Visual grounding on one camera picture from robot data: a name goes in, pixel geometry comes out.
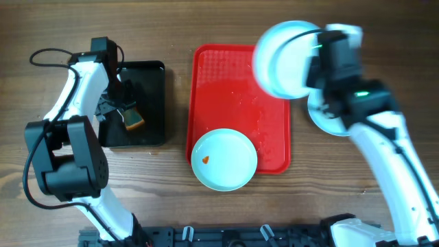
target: red tray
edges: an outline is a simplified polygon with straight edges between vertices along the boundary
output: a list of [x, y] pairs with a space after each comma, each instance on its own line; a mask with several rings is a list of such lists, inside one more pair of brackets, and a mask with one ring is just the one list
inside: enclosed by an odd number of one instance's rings
[[186, 159], [197, 140], [218, 128], [246, 135], [256, 148], [259, 174], [280, 174], [291, 161], [289, 101], [259, 88], [253, 45], [202, 45], [193, 57]]

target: small orange object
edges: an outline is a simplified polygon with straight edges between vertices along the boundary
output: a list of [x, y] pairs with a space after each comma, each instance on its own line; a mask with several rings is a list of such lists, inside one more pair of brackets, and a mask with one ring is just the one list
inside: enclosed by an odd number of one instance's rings
[[209, 157], [208, 156], [204, 157], [203, 163], [207, 165], [208, 161], [209, 161]]

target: table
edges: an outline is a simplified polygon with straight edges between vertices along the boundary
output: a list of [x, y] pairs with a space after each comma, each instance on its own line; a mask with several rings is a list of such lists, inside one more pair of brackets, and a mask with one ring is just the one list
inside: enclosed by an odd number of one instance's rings
[[[292, 102], [292, 164], [279, 176], [255, 176], [237, 191], [220, 193], [197, 181], [185, 160], [191, 67], [205, 43], [255, 44], [269, 27], [288, 20], [319, 26], [349, 23], [364, 29], [367, 78], [394, 91], [412, 141], [439, 186], [437, 1], [303, 0], [1, 0], [0, 1], [0, 246], [76, 246], [92, 226], [77, 209], [44, 211], [27, 202], [21, 176], [27, 156], [23, 130], [57, 100], [67, 72], [29, 64], [37, 49], [88, 51], [93, 37], [121, 45], [126, 60], [166, 65], [167, 142], [159, 148], [105, 149], [110, 182], [143, 226], [260, 226], [317, 223], [339, 213], [392, 229], [368, 165], [347, 139], [313, 125]], [[42, 62], [65, 63], [60, 54]], [[36, 186], [31, 192], [56, 204]]]

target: wooden surface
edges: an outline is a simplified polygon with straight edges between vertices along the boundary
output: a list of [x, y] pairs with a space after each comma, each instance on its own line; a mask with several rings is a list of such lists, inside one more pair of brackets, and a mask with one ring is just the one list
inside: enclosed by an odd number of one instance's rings
[[[88, 51], [109, 36], [126, 60], [161, 60], [167, 67], [168, 141], [159, 148], [105, 149], [109, 185], [144, 226], [259, 226], [318, 222], [350, 212], [392, 229], [389, 211], [364, 158], [346, 138], [323, 133], [292, 107], [292, 164], [280, 176], [255, 176], [234, 192], [212, 191], [185, 160], [191, 62], [205, 43], [255, 44], [288, 20], [364, 29], [367, 78], [392, 88], [414, 145], [439, 186], [439, 19], [437, 1], [0, 1], [0, 246], [75, 246], [91, 226], [76, 209], [44, 211], [27, 202], [21, 176], [23, 130], [54, 105], [67, 72], [29, 64], [37, 49]], [[41, 61], [65, 62], [45, 54]], [[39, 192], [33, 173], [32, 193]]]

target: white plate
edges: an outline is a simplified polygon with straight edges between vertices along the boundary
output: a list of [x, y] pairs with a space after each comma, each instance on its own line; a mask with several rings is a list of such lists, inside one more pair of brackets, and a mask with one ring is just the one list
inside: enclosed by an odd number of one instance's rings
[[306, 21], [287, 21], [271, 27], [262, 35], [254, 50], [252, 63], [254, 77], [266, 93], [283, 99], [298, 99], [309, 94], [306, 80], [311, 57], [318, 55], [317, 49], [313, 49], [317, 45], [316, 34], [292, 41], [276, 60], [272, 58], [288, 39], [316, 29], [319, 27]]
[[257, 162], [252, 142], [231, 129], [206, 133], [197, 141], [191, 155], [193, 173], [198, 180], [217, 191], [243, 187], [256, 172]]
[[313, 89], [308, 97], [308, 113], [313, 122], [323, 131], [339, 137], [347, 137], [346, 131], [341, 118], [329, 119], [319, 110], [315, 110], [323, 105], [322, 90]]

